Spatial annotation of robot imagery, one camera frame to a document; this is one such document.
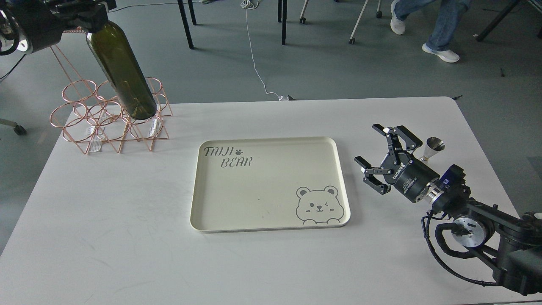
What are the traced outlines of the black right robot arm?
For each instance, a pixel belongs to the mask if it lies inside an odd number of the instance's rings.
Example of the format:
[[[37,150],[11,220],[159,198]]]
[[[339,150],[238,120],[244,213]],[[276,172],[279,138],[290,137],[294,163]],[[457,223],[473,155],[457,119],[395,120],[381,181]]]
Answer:
[[[541,214],[533,211],[521,218],[488,206],[471,197],[465,173],[451,165],[443,175],[428,167],[430,157],[445,148],[437,137],[430,137],[422,158],[414,151],[422,141],[406,127],[372,126],[387,140],[387,154],[379,166],[364,158],[355,161],[362,167],[364,182],[379,194],[394,187],[410,202],[428,201],[431,209],[422,217],[424,239],[436,261],[453,276],[481,286],[503,286],[523,296],[542,291]],[[430,222],[442,213],[448,223],[435,227],[435,239],[441,250],[460,259],[478,258],[493,271],[493,282],[464,277],[437,255],[429,235]]]

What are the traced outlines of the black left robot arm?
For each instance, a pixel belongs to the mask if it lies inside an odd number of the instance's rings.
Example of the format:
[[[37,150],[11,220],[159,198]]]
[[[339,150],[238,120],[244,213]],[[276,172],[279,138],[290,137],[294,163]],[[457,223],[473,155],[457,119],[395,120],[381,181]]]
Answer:
[[[2,0],[1,55],[32,54],[59,43],[65,31],[100,31],[114,0]]]

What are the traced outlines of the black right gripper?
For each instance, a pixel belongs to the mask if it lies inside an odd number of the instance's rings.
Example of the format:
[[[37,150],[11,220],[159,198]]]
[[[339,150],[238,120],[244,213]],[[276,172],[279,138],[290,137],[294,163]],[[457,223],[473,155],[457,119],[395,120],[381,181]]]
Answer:
[[[385,181],[410,202],[422,200],[427,193],[427,185],[440,178],[437,172],[411,154],[423,142],[403,125],[385,128],[381,124],[374,124],[372,128],[387,138],[388,155],[381,164],[384,169],[373,167],[362,156],[354,158],[362,167],[363,181],[379,194],[385,194],[390,191],[390,186],[375,177],[385,175]]]

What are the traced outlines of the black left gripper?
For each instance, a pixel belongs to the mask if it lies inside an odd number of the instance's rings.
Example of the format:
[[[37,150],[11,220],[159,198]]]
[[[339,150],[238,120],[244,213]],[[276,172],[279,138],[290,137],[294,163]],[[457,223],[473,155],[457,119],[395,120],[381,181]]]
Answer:
[[[99,32],[108,21],[114,0],[18,0],[17,49],[34,53],[60,42],[65,31]]]

